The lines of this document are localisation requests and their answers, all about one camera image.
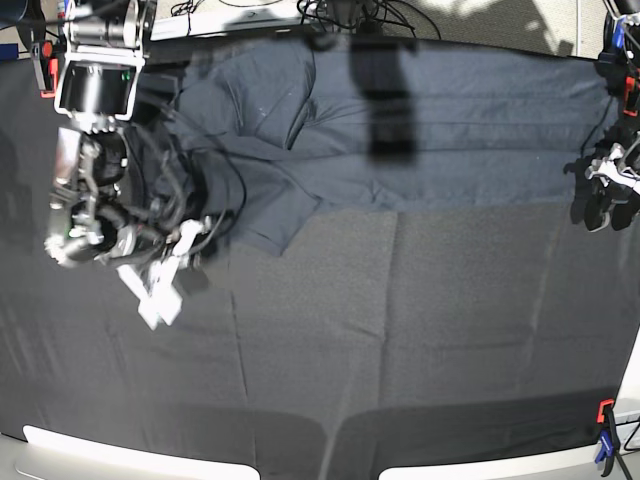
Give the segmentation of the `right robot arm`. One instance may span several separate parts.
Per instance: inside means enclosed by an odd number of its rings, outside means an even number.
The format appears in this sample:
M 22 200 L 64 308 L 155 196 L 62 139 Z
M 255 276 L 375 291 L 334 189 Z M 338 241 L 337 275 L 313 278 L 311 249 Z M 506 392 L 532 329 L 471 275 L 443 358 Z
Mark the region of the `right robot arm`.
M 60 266 L 113 268 L 144 306 L 176 308 L 179 275 L 213 230 L 203 176 L 176 137 L 136 104 L 166 111 L 143 86 L 156 17 L 153 1 L 71 1 L 61 18 L 58 131 L 44 243 Z

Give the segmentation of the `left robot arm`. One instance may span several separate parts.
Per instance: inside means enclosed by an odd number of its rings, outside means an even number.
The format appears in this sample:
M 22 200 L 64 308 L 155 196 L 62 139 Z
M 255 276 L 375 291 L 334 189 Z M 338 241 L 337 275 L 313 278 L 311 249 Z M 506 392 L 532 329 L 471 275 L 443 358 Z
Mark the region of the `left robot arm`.
M 596 67 L 617 100 L 618 120 L 584 143 L 565 167 L 575 176 L 572 220 L 595 233 L 626 229 L 639 218 L 639 3 L 606 1 L 603 48 Z

